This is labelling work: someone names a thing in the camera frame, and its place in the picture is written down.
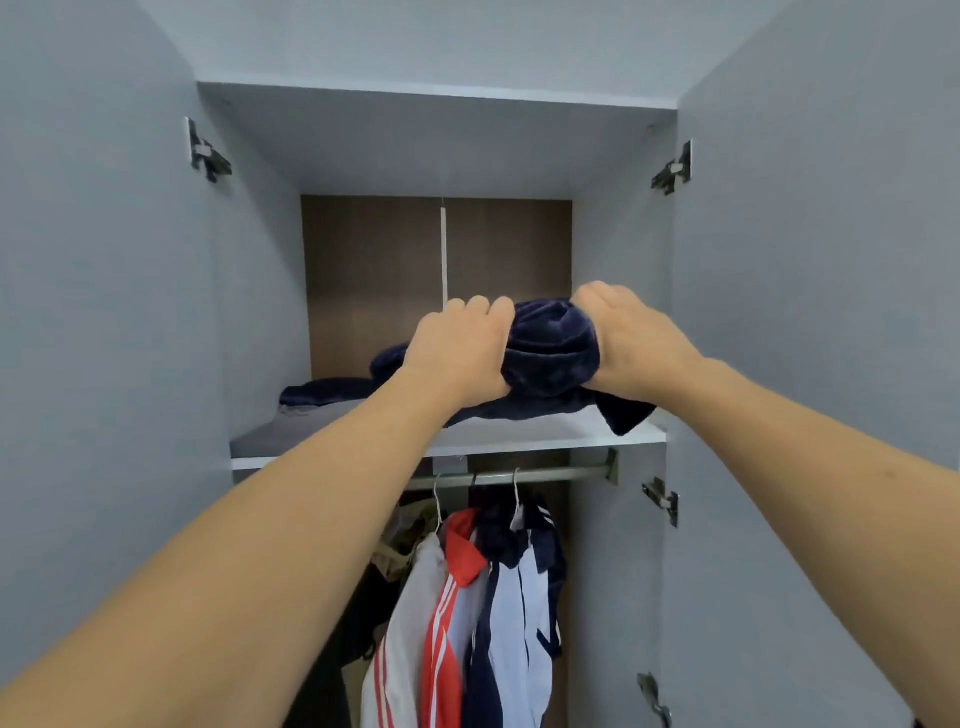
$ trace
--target forearm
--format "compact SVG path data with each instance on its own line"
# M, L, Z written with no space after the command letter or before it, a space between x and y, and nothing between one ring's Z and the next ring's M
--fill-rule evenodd
M0 695L0 723L279 724L455 409L401 369L180 533Z
M718 362L665 406L717 453L929 725L960 715L960 475Z

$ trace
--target hand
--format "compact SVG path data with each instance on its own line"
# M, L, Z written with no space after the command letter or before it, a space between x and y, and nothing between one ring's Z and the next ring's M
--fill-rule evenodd
M588 283L572 301L593 322L600 345L600 369L588 389L662 405L696 376L701 354L668 316L629 288Z
M443 313L427 314L407 348L403 369L424 377L455 400L457 409L506 397L510 387L500 369L507 351L514 302L483 296L470 303L452 299Z

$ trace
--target gray cloth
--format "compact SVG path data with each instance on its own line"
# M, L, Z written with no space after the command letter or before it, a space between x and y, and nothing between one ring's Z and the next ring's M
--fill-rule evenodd
M279 457L339 420L360 402L342 401L326 407L281 407L268 423L233 440L230 456Z

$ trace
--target clothing rod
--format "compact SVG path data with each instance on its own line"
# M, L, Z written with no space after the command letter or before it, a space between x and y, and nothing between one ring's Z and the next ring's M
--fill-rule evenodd
M549 483L554 480L606 479L611 474L610 465L594 465L587 468L537 468L520 469L516 472L516 482ZM434 483L437 488L463 488L469 485L513 485L514 471L494 471L491 473L447 473L427 477L415 477L407 485L408 491L430 491Z

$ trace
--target hanging clothes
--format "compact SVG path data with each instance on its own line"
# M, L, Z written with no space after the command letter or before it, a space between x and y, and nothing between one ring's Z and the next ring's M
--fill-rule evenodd
M433 499L394 510L347 608L300 686L283 728L358 728L368 665L400 599L413 550L436 530L437 521Z
M417 702L427 627L449 576L440 539L417 548L413 571L363 683L363 728L418 728Z
M474 509L447 519L449 576L423 646L420 728L460 728L463 665L487 593L487 559L471 542Z
M507 526L512 515L476 527L490 580L468 651L463 728L540 728L550 702L566 562L542 498L524 504L523 530Z

